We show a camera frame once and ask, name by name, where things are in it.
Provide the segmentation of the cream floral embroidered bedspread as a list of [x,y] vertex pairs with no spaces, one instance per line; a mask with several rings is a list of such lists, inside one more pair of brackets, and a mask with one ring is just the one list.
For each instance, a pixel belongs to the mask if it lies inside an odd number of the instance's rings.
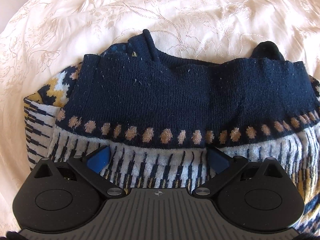
[[23,98],[85,54],[143,29],[168,54],[211,62],[274,42],[319,77],[319,0],[28,0],[1,32],[1,233],[29,173]]

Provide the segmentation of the navy yellow patterned knit sweater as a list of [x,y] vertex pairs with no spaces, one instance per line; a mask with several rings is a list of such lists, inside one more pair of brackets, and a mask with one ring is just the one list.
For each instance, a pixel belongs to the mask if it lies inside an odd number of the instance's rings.
[[193,190],[215,176],[209,148],[276,158],[319,234],[319,81],[272,42],[222,64],[158,50],[148,30],[51,77],[24,98],[28,161],[110,148],[100,174],[125,190]]

